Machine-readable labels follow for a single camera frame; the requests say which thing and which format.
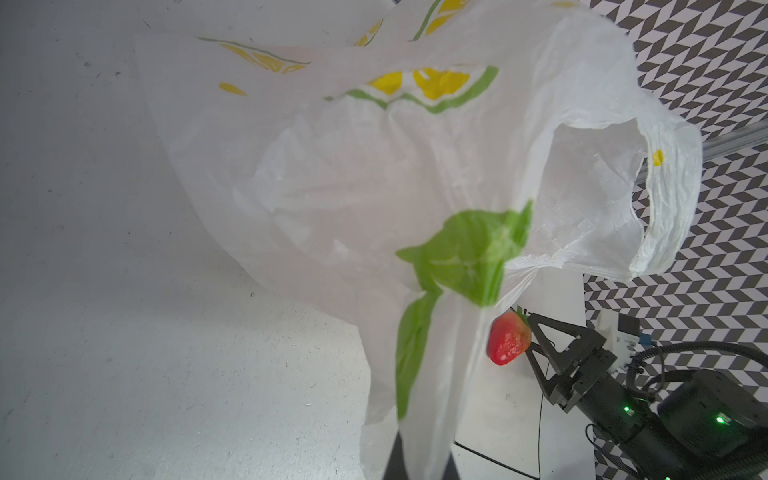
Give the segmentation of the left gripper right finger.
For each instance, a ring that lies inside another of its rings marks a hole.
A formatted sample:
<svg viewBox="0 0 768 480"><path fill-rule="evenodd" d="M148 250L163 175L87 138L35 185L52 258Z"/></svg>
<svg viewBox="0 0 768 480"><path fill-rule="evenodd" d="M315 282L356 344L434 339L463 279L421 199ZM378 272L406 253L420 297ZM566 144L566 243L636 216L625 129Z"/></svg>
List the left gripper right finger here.
<svg viewBox="0 0 768 480"><path fill-rule="evenodd" d="M458 468L452 454L448 457L442 480L460 480Z"/></svg>

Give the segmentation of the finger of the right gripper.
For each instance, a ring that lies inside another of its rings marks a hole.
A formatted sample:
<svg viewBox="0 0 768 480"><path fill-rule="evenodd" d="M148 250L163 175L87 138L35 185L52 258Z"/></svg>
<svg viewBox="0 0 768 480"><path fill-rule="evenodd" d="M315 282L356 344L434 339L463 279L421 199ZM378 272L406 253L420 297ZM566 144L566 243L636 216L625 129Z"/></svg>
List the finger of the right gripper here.
<svg viewBox="0 0 768 480"><path fill-rule="evenodd" d="M570 374L591 356L591 331L585 326L537 313L528 320L540 352L556 374Z"/></svg>
<svg viewBox="0 0 768 480"><path fill-rule="evenodd" d="M555 377L548 377L546 370L540 366L540 362L538 361L538 356L546 360L548 360L548 357L542 352L540 347L529 347L525 355L531 366L538 386L541 389L543 397L545 399L551 399L555 388Z"/></svg>

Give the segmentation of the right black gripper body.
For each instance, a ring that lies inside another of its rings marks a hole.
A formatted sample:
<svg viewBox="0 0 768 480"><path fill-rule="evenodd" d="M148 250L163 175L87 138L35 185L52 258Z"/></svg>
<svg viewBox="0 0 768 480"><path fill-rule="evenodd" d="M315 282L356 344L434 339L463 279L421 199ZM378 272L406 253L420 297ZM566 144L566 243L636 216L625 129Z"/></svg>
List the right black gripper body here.
<svg viewBox="0 0 768 480"><path fill-rule="evenodd" d="M642 401L609 373L616 356L597 332L570 332L561 351L546 336L542 355L554 370L542 377L543 396L564 412L580 410L608 441L628 456L666 454L666 430Z"/></svg>

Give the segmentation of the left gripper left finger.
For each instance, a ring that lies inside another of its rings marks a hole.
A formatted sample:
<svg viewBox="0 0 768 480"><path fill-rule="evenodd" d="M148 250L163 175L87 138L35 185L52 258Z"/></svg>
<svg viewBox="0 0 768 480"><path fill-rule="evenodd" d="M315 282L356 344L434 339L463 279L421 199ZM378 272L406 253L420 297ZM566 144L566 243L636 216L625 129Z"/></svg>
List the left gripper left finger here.
<svg viewBox="0 0 768 480"><path fill-rule="evenodd" d="M405 467L403 444L400 434L397 434L393 442L390 457L387 462L383 480L408 480Z"/></svg>

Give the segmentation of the red fake strawberry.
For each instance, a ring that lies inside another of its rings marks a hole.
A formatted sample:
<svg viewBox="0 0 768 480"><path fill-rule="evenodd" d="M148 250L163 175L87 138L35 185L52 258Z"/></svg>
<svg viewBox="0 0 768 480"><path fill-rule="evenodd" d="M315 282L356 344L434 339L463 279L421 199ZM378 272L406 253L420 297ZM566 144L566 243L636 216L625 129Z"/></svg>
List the red fake strawberry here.
<svg viewBox="0 0 768 480"><path fill-rule="evenodd" d="M486 354L494 364L507 365L526 352L532 339L527 311L510 309L493 321Z"/></svg>

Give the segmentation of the white plastic bag lemon print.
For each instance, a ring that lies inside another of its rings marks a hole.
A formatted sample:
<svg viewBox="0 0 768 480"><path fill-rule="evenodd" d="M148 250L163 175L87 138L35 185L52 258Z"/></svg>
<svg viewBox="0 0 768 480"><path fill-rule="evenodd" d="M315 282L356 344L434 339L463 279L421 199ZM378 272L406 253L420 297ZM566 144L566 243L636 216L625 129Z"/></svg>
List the white plastic bag lemon print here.
<svg viewBox="0 0 768 480"><path fill-rule="evenodd" d="M367 474L396 427L407 474L441 477L490 324L538 270L659 274L693 221L699 129L577 1L404 1L353 46L145 33L135 51L216 242L358 328Z"/></svg>

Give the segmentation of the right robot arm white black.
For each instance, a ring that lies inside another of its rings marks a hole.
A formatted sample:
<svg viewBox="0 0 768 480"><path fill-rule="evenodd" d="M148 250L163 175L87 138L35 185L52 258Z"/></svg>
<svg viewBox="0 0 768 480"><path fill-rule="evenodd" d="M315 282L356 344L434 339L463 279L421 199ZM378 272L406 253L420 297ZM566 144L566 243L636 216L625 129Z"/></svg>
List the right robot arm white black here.
<svg viewBox="0 0 768 480"><path fill-rule="evenodd" d="M625 382L609 372L616 356L587 327L521 310L534 342L526 356L544 397L578 409L594 431L632 462L636 479L755 479L767 469L767 406L715 370L662 367L643 387L652 359L716 351L767 365L766 353L719 341L651 344L631 355Z"/></svg>

